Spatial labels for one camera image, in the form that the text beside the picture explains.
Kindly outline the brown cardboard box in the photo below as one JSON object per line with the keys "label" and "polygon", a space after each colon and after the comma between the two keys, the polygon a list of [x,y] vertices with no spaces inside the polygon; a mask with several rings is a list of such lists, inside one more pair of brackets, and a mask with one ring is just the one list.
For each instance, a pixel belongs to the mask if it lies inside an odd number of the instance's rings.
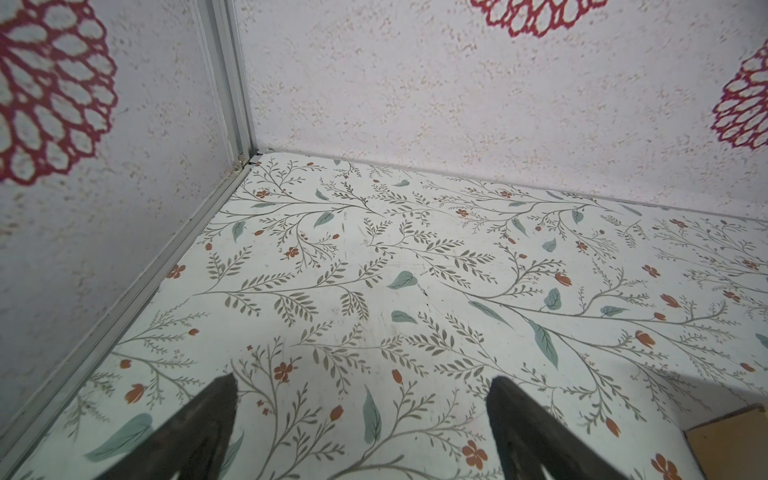
{"label": "brown cardboard box", "polygon": [[767,480],[767,409],[754,404],[685,431],[708,480]]}

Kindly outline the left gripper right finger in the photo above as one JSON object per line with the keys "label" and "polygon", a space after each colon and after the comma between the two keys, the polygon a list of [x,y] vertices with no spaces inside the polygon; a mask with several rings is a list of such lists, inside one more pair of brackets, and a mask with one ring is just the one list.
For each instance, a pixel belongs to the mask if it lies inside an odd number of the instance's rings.
{"label": "left gripper right finger", "polygon": [[506,479],[626,479],[508,377],[493,378],[486,409]]}

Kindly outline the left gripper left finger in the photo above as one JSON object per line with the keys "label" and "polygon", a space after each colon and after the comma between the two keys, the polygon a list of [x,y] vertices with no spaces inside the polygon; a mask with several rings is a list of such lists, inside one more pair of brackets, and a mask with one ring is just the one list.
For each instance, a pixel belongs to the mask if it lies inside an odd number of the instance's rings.
{"label": "left gripper left finger", "polygon": [[210,479],[222,471],[238,401],[235,376],[215,378],[101,479]]}

